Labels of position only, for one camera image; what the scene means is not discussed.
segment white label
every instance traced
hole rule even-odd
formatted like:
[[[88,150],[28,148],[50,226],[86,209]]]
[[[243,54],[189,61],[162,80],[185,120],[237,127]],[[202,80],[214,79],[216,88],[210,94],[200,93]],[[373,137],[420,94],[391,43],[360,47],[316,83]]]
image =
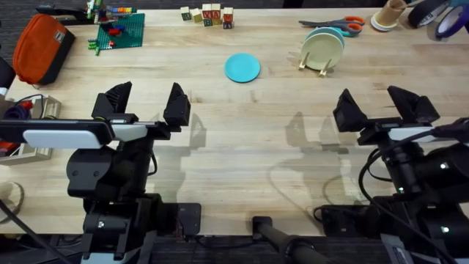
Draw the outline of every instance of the white label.
[[[57,30],[56,34],[53,36],[53,38],[59,41],[60,43],[62,43],[62,40],[64,39],[64,37],[65,37],[65,34],[60,32],[59,30]]]

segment orange bag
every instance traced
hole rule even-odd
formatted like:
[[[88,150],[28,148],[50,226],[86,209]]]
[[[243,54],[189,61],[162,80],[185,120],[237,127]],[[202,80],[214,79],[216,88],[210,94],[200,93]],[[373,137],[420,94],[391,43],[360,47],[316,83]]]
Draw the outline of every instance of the orange bag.
[[[53,83],[74,40],[75,35],[53,17],[35,15],[13,54],[13,68],[19,79],[28,84]]]

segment tape roll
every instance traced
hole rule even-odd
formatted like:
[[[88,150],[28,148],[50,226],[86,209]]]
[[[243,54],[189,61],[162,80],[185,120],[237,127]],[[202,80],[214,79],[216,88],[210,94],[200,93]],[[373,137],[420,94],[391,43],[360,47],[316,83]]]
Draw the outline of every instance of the tape roll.
[[[469,23],[469,6],[459,5],[445,15],[438,24],[435,35],[437,37],[450,37],[467,23]]]
[[[426,26],[449,7],[451,0],[425,0],[410,11],[409,24],[415,28]]]

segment wooden tabletop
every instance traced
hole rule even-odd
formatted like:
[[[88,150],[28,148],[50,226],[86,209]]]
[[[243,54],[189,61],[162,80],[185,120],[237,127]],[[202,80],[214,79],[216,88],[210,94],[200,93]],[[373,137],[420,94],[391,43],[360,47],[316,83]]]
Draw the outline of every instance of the wooden tabletop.
[[[165,202],[202,204],[201,234],[249,235],[252,216],[298,235],[321,235],[314,207],[364,202],[357,179],[370,147],[354,133],[338,133],[332,111],[348,88],[369,117],[393,117],[386,92],[395,85],[427,95],[440,112],[437,124],[469,112],[469,35],[435,41],[436,23],[389,33],[373,30],[378,9],[235,10],[233,30],[182,21],[179,10],[144,10],[144,46],[89,51],[96,26],[71,26],[77,37],[54,84],[40,92],[62,102],[61,118],[91,118],[99,92],[132,81],[127,110],[141,120],[162,119],[171,85],[179,83],[192,103],[191,123],[169,142],[156,142],[158,173],[147,192]],[[344,56],[326,78],[298,71],[311,29],[299,20],[328,21],[345,15],[367,19],[363,32],[346,38]],[[247,84],[230,81],[224,63],[246,52],[261,64]],[[8,97],[37,93],[15,80]],[[19,216],[40,233],[81,233],[81,200],[67,195],[67,160],[74,150],[54,150],[49,161],[0,166],[0,182],[20,183],[26,194]],[[387,176],[383,165],[376,175]],[[370,177],[371,195],[392,185]],[[13,223],[0,232],[21,232]]]

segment white plate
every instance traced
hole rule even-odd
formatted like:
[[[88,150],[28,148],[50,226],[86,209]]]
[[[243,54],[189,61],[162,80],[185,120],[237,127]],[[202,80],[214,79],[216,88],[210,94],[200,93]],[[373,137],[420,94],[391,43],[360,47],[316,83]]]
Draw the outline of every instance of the white plate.
[[[340,39],[332,34],[319,33],[305,41],[301,48],[301,59],[309,52],[306,66],[314,70],[322,70],[332,59],[329,68],[333,67],[342,57],[344,47]]]

